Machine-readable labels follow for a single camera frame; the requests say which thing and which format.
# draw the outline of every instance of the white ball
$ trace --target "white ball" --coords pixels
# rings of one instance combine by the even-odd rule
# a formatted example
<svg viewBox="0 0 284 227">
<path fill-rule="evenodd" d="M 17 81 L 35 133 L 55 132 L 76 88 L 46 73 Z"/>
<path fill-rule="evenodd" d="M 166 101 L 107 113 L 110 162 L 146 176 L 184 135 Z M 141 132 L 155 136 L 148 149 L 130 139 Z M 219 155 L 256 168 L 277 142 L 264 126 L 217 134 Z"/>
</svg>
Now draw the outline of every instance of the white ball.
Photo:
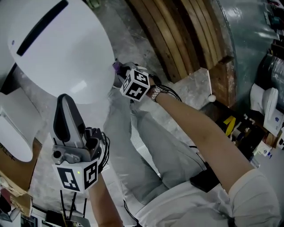
<svg viewBox="0 0 284 227">
<path fill-rule="evenodd" d="M 209 102 L 215 102 L 216 101 L 216 96 L 215 95 L 210 95 L 209 97 L 208 97 L 208 101 Z"/>
</svg>

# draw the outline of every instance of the black slot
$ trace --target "black slot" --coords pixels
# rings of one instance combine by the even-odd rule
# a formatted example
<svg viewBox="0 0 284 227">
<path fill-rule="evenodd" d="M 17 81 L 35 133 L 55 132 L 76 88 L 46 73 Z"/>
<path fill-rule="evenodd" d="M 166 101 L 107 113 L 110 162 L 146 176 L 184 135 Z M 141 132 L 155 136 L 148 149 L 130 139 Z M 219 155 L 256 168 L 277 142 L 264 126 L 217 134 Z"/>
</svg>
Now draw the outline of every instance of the black slot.
<svg viewBox="0 0 284 227">
<path fill-rule="evenodd" d="M 44 17 L 33 27 L 31 32 L 27 35 L 21 46 L 19 47 L 17 54 L 23 56 L 36 38 L 44 31 L 44 29 L 53 21 L 53 19 L 68 5 L 66 0 L 60 1 L 55 7 L 53 7 Z"/>
</svg>

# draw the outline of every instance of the wristwatch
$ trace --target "wristwatch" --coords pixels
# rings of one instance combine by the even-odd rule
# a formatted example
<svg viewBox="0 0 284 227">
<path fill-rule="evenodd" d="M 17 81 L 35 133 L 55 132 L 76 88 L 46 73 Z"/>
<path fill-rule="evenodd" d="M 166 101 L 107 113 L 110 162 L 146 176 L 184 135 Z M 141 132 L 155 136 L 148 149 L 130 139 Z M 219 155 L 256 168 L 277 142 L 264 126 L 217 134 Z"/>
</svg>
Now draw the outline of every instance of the wristwatch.
<svg viewBox="0 0 284 227">
<path fill-rule="evenodd" d="M 153 94 L 151 96 L 151 99 L 155 102 L 156 101 L 156 97 L 158 96 L 158 94 L 160 94 L 161 92 L 163 92 L 164 90 L 158 86 L 156 86 L 154 88 Z"/>
</svg>

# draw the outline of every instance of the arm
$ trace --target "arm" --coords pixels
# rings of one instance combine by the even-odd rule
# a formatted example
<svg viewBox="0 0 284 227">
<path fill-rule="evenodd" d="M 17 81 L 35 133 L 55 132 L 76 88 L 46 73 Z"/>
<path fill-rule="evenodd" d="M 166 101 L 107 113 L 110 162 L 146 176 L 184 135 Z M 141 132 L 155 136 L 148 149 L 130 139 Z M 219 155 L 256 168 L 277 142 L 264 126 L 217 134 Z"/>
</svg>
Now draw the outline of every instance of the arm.
<svg viewBox="0 0 284 227">
<path fill-rule="evenodd" d="M 239 149 L 209 117 L 165 93 L 160 93 L 156 102 L 192 139 L 226 192 L 253 169 Z"/>
<path fill-rule="evenodd" d="M 98 182 L 89 190 L 91 205 L 99 227 L 123 227 L 118 211 L 99 174 Z"/>
</svg>

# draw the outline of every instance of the light gray pants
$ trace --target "light gray pants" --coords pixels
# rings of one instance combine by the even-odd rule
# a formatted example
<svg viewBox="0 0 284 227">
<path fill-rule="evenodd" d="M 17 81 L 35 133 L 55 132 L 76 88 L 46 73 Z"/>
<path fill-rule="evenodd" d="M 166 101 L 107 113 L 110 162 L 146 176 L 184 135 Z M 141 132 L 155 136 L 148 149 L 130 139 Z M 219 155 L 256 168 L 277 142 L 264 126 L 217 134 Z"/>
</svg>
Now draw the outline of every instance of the light gray pants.
<svg viewBox="0 0 284 227">
<path fill-rule="evenodd" d="M 188 145 L 177 140 L 145 111 L 131 111 L 130 99 L 119 90 L 109 94 L 110 110 L 104 132 L 110 139 L 110 166 L 129 210 L 140 209 L 170 188 L 188 181 L 205 166 Z M 148 148 L 161 177 L 137 152 L 131 138 L 131 119 Z"/>
</svg>

